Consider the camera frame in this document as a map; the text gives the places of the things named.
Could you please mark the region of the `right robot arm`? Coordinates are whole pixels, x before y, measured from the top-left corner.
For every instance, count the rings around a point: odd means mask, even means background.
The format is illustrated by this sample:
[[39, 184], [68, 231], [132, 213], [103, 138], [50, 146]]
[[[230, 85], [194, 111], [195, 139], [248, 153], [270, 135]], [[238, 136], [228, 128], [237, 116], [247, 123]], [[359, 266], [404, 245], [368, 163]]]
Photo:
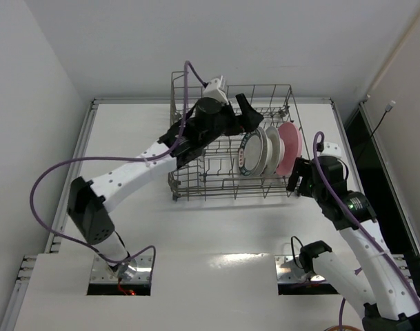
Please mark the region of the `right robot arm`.
[[387, 247], [369, 200], [347, 188], [336, 157], [296, 158], [287, 189], [313, 198], [359, 262], [347, 268], [324, 241], [301, 247], [299, 267], [322, 276], [361, 317], [364, 330], [420, 330], [420, 297]]

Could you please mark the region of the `grey wire dish rack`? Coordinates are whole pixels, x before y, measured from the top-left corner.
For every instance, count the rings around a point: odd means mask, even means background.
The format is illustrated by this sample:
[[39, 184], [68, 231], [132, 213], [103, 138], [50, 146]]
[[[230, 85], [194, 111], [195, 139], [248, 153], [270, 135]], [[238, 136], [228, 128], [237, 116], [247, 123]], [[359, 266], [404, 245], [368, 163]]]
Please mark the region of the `grey wire dish rack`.
[[[235, 114], [241, 112], [235, 97], [245, 94], [248, 103], [263, 115], [260, 126], [264, 130], [269, 127], [278, 128], [285, 122], [295, 124], [298, 129], [302, 128], [290, 84], [226, 84], [224, 92]], [[213, 197], [289, 197], [291, 194], [286, 190], [288, 176], [274, 173], [246, 177], [240, 173], [238, 151], [242, 138], [241, 135], [219, 137], [204, 148], [202, 156], [168, 174], [172, 198], [207, 200]]]

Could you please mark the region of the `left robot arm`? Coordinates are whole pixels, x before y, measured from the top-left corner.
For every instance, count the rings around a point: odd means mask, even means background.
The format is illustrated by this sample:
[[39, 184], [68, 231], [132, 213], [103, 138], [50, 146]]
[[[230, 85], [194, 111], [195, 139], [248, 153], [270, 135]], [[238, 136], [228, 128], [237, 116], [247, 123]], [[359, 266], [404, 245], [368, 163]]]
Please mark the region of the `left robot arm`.
[[235, 114], [230, 102], [202, 97], [134, 161], [90, 180], [77, 177], [72, 181], [67, 214], [116, 277], [123, 278], [133, 271], [136, 259], [117, 234], [110, 213], [152, 180], [200, 157], [220, 136], [256, 130], [263, 115], [250, 105], [244, 94], [238, 94], [236, 100], [240, 114]]

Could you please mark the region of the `pink plastic plate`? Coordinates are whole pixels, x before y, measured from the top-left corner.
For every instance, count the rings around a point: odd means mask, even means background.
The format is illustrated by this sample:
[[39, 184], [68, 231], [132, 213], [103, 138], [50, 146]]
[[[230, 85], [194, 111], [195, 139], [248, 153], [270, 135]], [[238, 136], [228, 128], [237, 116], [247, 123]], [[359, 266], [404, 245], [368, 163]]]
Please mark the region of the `pink plastic plate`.
[[281, 124], [278, 133], [285, 151], [276, 173], [279, 176], [288, 176], [292, 173], [296, 158], [302, 154], [302, 135], [299, 128], [290, 121]]

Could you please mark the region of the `green rimmed printed plate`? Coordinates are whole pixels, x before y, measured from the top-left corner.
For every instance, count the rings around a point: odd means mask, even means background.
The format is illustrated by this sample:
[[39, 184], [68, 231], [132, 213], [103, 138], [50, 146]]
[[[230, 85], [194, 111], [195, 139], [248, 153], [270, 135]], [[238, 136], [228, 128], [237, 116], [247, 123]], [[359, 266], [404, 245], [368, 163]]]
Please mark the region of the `green rimmed printed plate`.
[[244, 134], [238, 149], [239, 174], [244, 177], [259, 176], [265, 169], [266, 151], [261, 128]]

